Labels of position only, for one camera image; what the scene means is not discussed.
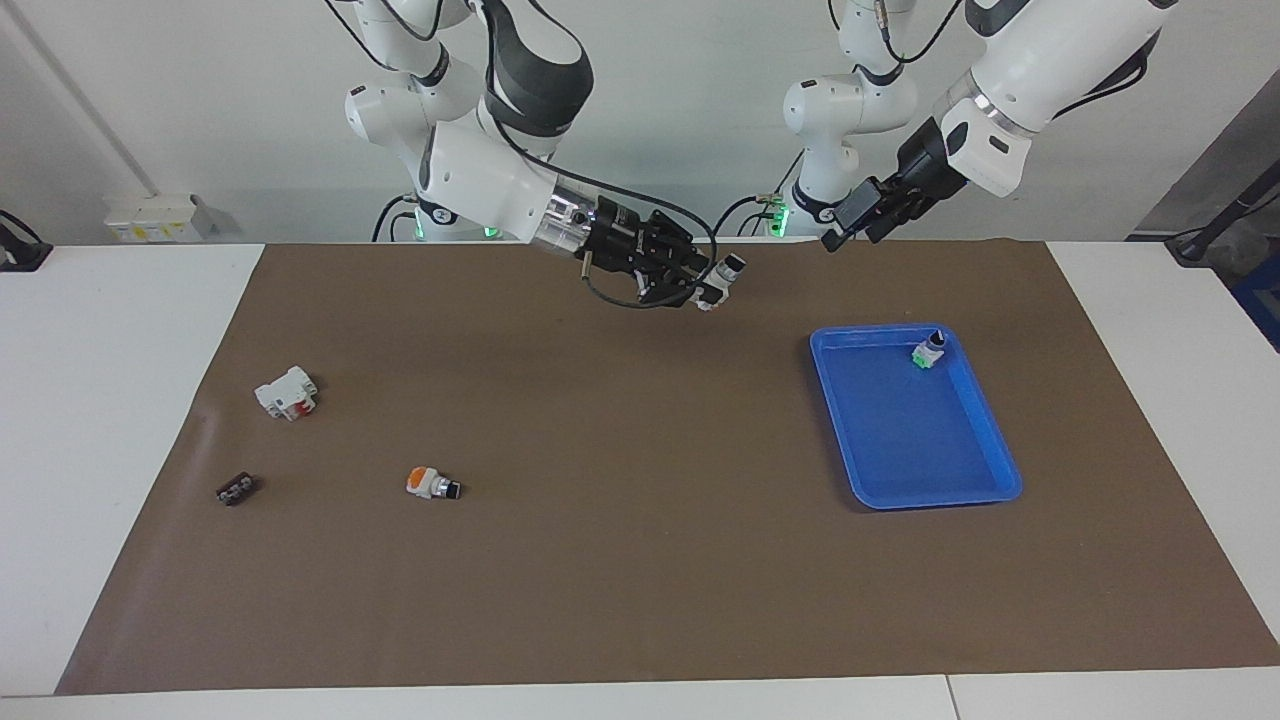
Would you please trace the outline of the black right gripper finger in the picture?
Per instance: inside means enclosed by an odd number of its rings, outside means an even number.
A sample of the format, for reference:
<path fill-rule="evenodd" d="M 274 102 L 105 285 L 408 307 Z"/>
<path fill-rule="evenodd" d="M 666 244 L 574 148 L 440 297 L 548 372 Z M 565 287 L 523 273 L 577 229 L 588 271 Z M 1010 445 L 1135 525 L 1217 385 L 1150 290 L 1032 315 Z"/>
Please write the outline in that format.
<path fill-rule="evenodd" d="M 710 265 L 692 234 L 663 211 L 650 214 L 650 255 L 673 273 L 703 273 Z"/>
<path fill-rule="evenodd" d="M 640 304 L 646 307 L 682 307 L 692 304 L 698 290 L 696 277 L 677 274 L 673 281 L 657 273 L 640 273 Z"/>

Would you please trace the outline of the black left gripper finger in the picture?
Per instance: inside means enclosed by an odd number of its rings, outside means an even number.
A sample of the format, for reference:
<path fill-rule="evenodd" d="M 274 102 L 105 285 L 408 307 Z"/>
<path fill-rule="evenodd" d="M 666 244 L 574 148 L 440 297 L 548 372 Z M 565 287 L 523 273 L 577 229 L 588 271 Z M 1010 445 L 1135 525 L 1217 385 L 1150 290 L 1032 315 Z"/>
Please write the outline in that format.
<path fill-rule="evenodd" d="M 909 223 L 920 199 L 920 195 L 882 195 L 867 218 L 867 238 L 878 243 L 893 229 Z"/>
<path fill-rule="evenodd" d="M 867 231 L 881 218 L 883 201 L 879 179 L 864 179 L 842 201 L 831 208 L 829 228 L 822 236 L 827 251 L 840 250 L 851 237 Z"/>

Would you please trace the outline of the blue plastic tray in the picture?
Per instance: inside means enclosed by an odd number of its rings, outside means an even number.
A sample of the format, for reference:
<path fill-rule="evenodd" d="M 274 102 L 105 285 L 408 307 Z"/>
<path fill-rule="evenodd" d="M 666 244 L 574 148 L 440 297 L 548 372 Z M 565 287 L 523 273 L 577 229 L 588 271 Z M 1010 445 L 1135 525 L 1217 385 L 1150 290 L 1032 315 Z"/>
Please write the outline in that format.
<path fill-rule="evenodd" d="M 929 370 L 913 348 L 934 328 Z M 940 323 L 838 325 L 809 348 L 854 497 L 876 511 L 1005 503 L 1023 478 L 955 331 Z"/>

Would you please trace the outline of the brown table mat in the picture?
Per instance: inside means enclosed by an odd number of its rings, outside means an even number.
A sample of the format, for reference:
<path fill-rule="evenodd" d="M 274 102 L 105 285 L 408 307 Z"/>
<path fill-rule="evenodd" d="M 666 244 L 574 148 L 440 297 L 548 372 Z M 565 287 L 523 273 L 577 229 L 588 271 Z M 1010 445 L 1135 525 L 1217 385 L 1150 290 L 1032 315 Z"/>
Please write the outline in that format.
<path fill-rule="evenodd" d="M 1280 665 L 1046 246 L 742 254 L 636 313 L 531 249 L 265 249 L 58 692 Z M 1019 498 L 855 500 L 809 338 L 900 322 L 957 332 Z"/>

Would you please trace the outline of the blue box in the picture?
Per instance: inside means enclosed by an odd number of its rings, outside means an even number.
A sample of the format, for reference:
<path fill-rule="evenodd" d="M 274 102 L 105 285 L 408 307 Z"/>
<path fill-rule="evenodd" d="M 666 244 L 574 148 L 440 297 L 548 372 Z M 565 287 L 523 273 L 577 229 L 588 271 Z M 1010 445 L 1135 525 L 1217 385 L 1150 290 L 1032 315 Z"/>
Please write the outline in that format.
<path fill-rule="evenodd" d="M 1280 252 L 1230 287 L 1230 295 L 1272 348 L 1280 354 Z"/>

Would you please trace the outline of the white circuit breaker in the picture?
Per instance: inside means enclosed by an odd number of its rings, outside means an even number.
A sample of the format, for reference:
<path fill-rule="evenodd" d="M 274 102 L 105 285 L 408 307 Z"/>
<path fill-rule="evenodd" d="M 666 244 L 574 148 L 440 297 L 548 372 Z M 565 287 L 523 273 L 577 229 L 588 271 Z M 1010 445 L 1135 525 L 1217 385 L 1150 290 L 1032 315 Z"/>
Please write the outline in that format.
<path fill-rule="evenodd" d="M 296 421 L 315 410 L 317 386 L 301 366 L 292 366 L 275 380 L 256 388 L 253 396 L 269 416 Z"/>

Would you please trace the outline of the orange selector switch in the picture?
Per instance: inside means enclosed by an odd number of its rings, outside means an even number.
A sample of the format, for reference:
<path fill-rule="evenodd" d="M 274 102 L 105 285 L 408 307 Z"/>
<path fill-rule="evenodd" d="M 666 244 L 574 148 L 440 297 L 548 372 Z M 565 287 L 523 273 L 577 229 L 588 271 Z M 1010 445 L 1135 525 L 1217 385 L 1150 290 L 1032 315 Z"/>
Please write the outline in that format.
<path fill-rule="evenodd" d="M 457 500 L 463 488 L 457 480 L 452 480 L 435 468 L 419 466 L 410 470 L 406 477 L 404 489 L 420 498 L 445 498 Z"/>

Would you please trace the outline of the white wall outlet box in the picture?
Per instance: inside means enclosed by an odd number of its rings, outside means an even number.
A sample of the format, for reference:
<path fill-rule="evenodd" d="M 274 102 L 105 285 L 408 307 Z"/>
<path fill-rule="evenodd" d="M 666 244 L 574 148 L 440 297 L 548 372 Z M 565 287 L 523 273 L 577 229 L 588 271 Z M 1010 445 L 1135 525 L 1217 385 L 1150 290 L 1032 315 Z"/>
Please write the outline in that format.
<path fill-rule="evenodd" d="M 109 195 L 104 201 L 104 224 L 119 243 L 202 243 L 216 233 L 209 210 L 192 193 Z"/>

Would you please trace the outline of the black clamp mount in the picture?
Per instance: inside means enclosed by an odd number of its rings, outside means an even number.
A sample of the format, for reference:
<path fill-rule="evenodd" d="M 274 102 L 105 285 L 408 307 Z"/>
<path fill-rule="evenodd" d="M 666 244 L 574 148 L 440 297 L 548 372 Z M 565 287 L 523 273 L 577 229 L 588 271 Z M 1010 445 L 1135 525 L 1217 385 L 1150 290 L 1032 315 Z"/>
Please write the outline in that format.
<path fill-rule="evenodd" d="M 0 273 L 38 270 L 54 250 L 26 222 L 0 209 Z"/>

